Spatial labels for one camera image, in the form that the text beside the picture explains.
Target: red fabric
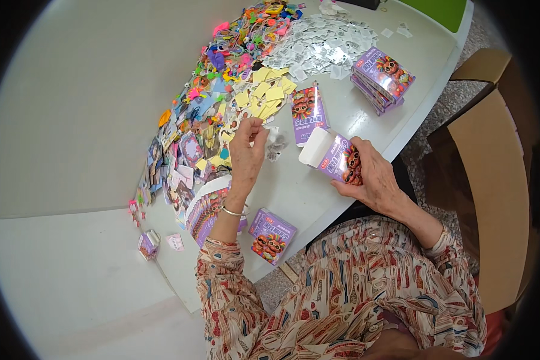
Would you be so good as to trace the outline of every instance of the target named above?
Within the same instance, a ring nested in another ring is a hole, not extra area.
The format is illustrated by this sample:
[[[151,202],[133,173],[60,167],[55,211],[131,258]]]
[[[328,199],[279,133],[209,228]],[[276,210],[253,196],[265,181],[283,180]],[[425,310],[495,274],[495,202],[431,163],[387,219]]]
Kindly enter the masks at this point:
[[[479,276],[476,275],[474,277],[476,286],[478,286],[478,279]],[[496,349],[498,341],[500,341],[502,335],[504,335],[503,323],[505,319],[506,316],[504,315],[504,309],[486,315],[486,346],[484,347],[482,355],[492,354],[494,352],[494,349]]]

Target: person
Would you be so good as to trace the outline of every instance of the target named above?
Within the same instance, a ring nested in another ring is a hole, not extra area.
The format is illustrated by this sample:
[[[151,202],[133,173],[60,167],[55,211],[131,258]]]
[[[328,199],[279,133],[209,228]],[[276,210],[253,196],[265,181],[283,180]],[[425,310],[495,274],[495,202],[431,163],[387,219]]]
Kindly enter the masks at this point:
[[[230,142],[229,212],[242,212],[264,161],[261,125],[241,121]],[[382,215],[320,234],[272,314],[242,274],[240,217],[219,213],[196,265],[209,359],[457,359],[483,350],[485,314],[461,244],[400,190],[368,140],[351,142],[363,185],[331,184]]]

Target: black pants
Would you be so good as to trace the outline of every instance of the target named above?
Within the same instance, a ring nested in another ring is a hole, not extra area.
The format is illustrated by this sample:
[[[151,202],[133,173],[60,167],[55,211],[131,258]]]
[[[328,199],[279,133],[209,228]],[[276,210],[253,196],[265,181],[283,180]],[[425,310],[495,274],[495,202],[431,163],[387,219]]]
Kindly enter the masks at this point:
[[[412,186],[412,183],[410,182],[410,178],[408,177],[408,168],[406,167],[406,164],[402,161],[400,156],[398,155],[394,161],[392,161],[392,167],[394,170],[394,176],[396,177],[396,183],[398,184],[398,187],[408,195],[412,201],[418,204],[418,200],[416,199],[416,194],[414,193],[414,187]],[[345,212],[343,212],[336,220],[330,224],[326,230],[330,229],[331,227],[335,227],[336,225],[342,224],[345,221],[352,220],[352,219],[359,219],[363,218],[365,216],[372,216],[372,215],[381,215],[379,212],[375,212],[371,208],[367,207],[366,205],[362,204],[360,201],[356,200],[346,209]],[[310,248],[310,245],[314,241],[316,241],[317,238],[319,238],[320,235],[312,239],[307,245],[306,245],[306,252],[308,252],[308,249]]]

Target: table top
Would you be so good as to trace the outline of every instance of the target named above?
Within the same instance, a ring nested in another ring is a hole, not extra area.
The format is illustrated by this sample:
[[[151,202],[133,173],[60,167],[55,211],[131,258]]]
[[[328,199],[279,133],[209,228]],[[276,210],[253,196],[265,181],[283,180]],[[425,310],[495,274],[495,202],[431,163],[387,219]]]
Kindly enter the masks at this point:
[[[307,3],[304,16],[318,13],[318,2]],[[352,18],[366,21],[378,33],[377,47],[392,56],[416,76],[416,81],[404,96],[402,106],[378,117],[366,99],[350,82],[330,79],[329,74],[309,77],[298,89],[319,82],[325,111],[334,131],[347,138],[358,136],[372,141],[374,147],[389,161],[399,154],[422,121],[428,115],[452,74],[468,36],[473,4],[468,1],[462,24],[457,33],[451,33],[431,18],[398,1],[380,4],[378,10],[368,10],[351,4],[340,4]],[[413,37],[396,33],[398,22],[408,24]],[[394,31],[389,38],[381,35],[388,28]],[[282,151],[276,162],[265,161],[247,204],[252,209],[248,216],[251,224],[257,210],[267,208],[298,228],[288,244],[279,264],[302,249],[320,234],[333,220],[352,204],[353,199],[339,196],[330,185],[330,178],[298,161],[302,148],[294,142],[294,129],[290,108],[286,105],[275,116],[272,126],[288,133],[290,145]],[[158,195],[150,207],[145,208],[144,230],[154,229],[162,239],[180,233],[185,250],[170,249],[164,241],[160,245],[158,263],[174,292],[189,312],[200,308],[196,292],[194,267],[198,245],[187,231],[181,231],[175,221],[171,205]],[[246,231],[238,236],[245,257],[244,274],[255,282],[275,269],[250,250],[253,238]]]

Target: hand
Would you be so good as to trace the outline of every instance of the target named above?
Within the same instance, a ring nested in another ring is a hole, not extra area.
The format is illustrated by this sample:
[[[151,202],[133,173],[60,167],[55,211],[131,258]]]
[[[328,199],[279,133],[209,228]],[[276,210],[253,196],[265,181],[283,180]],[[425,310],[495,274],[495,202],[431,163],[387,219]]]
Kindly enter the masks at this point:
[[[264,162],[264,146],[268,129],[262,127],[262,119],[243,119],[230,141],[232,159],[232,193],[246,200],[256,183],[256,178]]]
[[[360,154],[362,185],[332,180],[332,186],[340,195],[360,200],[375,212],[400,221],[398,218],[401,218],[410,198],[398,187],[392,164],[376,151],[369,140],[354,136],[350,142]]]

